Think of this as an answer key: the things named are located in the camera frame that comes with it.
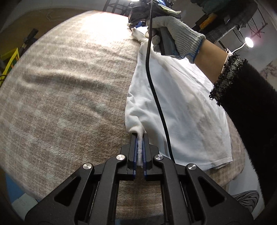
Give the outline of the right forearm black sleeve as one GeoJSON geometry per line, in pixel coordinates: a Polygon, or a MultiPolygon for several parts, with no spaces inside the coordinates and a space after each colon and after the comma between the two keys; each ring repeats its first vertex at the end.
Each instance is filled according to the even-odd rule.
{"type": "Polygon", "coordinates": [[[214,84],[210,98],[234,123],[255,169],[265,205],[276,204],[276,90],[237,55],[204,39],[195,64],[214,84]]]}

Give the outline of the right hand in white glove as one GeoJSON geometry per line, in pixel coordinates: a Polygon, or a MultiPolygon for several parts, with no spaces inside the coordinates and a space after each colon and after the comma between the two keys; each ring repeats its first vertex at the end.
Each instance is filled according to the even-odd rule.
{"type": "Polygon", "coordinates": [[[172,16],[160,16],[152,19],[153,29],[162,27],[168,29],[180,57],[186,57],[193,64],[203,41],[206,39],[205,35],[194,31],[172,16]]]}

